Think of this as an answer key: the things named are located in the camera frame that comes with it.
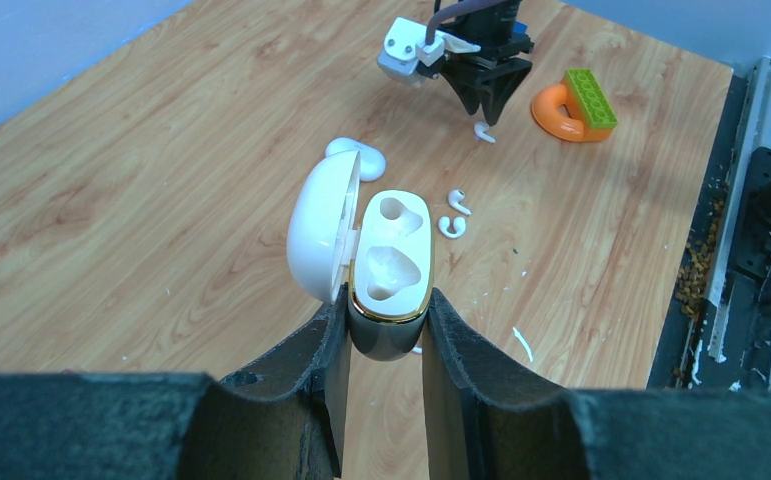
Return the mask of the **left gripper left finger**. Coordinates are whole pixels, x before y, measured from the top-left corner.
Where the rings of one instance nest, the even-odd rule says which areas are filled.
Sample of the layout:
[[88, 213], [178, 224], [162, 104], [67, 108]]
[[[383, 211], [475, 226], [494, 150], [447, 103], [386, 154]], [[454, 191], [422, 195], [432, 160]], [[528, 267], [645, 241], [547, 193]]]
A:
[[262, 356], [205, 373], [0, 374], [0, 479], [333, 479], [348, 290]]

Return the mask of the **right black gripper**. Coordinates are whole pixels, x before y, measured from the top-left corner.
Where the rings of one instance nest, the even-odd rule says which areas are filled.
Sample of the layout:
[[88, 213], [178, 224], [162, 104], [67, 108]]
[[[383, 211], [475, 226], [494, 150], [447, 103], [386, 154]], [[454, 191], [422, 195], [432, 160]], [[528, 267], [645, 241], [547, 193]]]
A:
[[485, 122], [495, 126], [507, 102], [533, 68], [531, 61], [513, 57], [530, 54], [534, 42], [527, 31], [512, 32], [514, 24], [520, 22], [520, 0], [481, 1], [481, 5], [484, 9], [442, 20], [437, 29], [481, 47], [477, 53], [446, 54], [448, 61], [476, 63], [489, 70], [483, 73], [475, 66], [445, 66], [440, 74], [468, 115], [476, 114], [482, 107]]

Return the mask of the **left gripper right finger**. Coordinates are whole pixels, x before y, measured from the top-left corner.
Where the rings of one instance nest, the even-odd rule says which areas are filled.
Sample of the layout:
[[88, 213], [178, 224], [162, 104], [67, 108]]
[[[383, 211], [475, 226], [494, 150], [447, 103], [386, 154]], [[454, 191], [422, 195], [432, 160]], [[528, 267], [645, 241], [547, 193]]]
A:
[[568, 389], [439, 290], [422, 335], [433, 479], [771, 479], [771, 392]]

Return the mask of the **white stem earbud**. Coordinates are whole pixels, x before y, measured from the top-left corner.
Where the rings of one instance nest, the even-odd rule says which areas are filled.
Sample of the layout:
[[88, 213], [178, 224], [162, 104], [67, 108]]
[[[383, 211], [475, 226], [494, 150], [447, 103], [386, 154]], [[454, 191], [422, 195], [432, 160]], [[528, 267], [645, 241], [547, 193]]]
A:
[[465, 192], [461, 189], [453, 189], [447, 195], [449, 205], [464, 216], [470, 216], [472, 211], [463, 204]]
[[489, 144], [495, 144], [496, 139], [489, 133], [489, 130], [490, 126], [483, 121], [478, 121], [473, 126], [474, 135], [477, 139]]

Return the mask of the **white gold earbud case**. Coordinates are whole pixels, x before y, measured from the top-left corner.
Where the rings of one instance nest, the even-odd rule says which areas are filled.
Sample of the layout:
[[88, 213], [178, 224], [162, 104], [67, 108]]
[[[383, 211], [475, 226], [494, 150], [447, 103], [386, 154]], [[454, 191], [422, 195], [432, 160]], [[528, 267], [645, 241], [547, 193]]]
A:
[[[433, 222], [417, 194], [383, 190], [358, 206], [356, 151], [322, 159], [297, 198], [286, 258], [296, 283], [313, 298], [342, 302], [355, 347], [393, 361], [416, 346], [433, 285]], [[341, 301], [341, 286], [348, 287]]]

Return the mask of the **white oval earbud case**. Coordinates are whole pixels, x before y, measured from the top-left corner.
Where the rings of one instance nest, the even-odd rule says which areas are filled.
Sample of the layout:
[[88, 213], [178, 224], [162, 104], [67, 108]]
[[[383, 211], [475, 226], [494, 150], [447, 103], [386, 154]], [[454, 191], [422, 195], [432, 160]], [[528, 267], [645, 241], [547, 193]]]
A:
[[327, 156], [348, 151], [356, 151], [358, 154], [359, 178], [362, 182], [373, 182], [384, 175], [387, 169], [386, 157], [371, 145], [341, 136], [331, 140], [325, 148]]

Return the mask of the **white plastic scrap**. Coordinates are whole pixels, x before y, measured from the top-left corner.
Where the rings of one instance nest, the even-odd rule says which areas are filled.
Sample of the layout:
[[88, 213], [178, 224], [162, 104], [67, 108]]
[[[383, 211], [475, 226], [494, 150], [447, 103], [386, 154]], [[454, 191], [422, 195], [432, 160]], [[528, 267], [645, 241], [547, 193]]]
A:
[[529, 360], [530, 362], [533, 362], [533, 361], [534, 361], [534, 353], [533, 353], [533, 350], [532, 350], [532, 348], [531, 348], [531, 345], [528, 343], [528, 341], [526, 340], [526, 338], [523, 336], [522, 332], [519, 330], [519, 328], [518, 328], [518, 327], [516, 327], [516, 326], [513, 326], [513, 327], [512, 327], [512, 333], [513, 333], [514, 337], [517, 339], [517, 341], [518, 341], [518, 342], [521, 344], [521, 346], [523, 347], [523, 349], [524, 349], [524, 351], [525, 351], [525, 353], [526, 353], [526, 355], [527, 355], [527, 358], [528, 358], [528, 360]]

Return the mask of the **green building block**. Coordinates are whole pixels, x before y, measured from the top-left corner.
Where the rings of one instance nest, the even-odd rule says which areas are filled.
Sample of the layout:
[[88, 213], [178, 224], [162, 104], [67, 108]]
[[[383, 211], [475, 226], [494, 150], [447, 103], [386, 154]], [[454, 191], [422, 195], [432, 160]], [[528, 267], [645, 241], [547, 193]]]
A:
[[565, 71], [567, 84], [581, 111], [584, 123], [592, 129], [613, 129], [617, 118], [593, 72], [588, 68]]

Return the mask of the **white clip earbud middle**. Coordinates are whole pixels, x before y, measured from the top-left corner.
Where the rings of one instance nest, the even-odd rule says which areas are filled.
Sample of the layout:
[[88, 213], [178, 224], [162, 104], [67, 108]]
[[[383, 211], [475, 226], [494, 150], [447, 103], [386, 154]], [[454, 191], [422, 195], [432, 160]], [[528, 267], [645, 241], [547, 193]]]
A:
[[442, 216], [438, 219], [437, 227], [446, 238], [457, 239], [464, 235], [467, 230], [466, 218], [464, 216]]

